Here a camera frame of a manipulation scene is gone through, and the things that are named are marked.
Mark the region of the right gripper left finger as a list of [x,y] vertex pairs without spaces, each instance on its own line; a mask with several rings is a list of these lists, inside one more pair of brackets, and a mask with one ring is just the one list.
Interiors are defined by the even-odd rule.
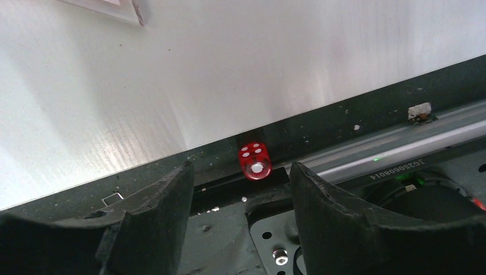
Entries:
[[83,218],[1,214],[2,274],[177,274],[194,191],[186,162]]

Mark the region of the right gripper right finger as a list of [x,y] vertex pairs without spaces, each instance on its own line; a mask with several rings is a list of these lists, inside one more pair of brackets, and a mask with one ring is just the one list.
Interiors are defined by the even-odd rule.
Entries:
[[485,211],[449,187],[378,206],[298,162],[290,185],[308,274],[485,273]]

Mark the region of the red die front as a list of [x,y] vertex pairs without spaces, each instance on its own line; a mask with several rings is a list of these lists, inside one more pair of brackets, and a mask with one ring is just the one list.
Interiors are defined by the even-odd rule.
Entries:
[[272,172],[272,163],[263,142],[243,145],[238,152],[238,160],[243,174],[249,180],[263,180]]

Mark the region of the clear triangle dealer marker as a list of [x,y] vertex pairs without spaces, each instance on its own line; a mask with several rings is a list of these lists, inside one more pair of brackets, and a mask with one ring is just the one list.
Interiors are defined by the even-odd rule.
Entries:
[[62,2],[109,16],[133,25],[144,26],[139,3],[136,0],[61,0]]

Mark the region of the aluminium frame rail front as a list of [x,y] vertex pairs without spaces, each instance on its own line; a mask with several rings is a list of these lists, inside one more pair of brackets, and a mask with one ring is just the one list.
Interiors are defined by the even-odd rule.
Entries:
[[434,152],[485,135],[485,101],[438,115],[434,122],[391,129],[304,158],[300,163],[331,183],[379,176],[425,164]]

